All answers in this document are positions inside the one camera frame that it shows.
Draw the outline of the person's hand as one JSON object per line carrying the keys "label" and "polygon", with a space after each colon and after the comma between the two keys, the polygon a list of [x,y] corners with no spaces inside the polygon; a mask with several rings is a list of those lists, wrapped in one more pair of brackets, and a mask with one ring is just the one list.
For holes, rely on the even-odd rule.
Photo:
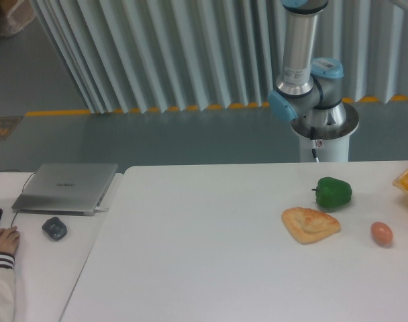
{"label": "person's hand", "polygon": [[0,229],[0,254],[14,256],[20,243],[17,226]]}

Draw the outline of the white sleeved forearm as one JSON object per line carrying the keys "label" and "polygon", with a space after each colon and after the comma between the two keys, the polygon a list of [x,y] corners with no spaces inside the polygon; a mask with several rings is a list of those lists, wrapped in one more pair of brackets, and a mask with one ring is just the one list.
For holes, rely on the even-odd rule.
{"label": "white sleeved forearm", "polygon": [[15,313],[15,258],[0,252],[0,321],[13,321]]}

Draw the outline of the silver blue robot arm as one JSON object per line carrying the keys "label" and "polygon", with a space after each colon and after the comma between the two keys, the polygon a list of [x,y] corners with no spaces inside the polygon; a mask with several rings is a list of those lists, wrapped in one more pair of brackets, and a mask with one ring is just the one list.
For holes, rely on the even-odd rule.
{"label": "silver blue robot arm", "polygon": [[408,96],[408,1],[283,1],[283,64],[268,94],[273,113],[308,140],[354,133],[359,116],[342,102]]}

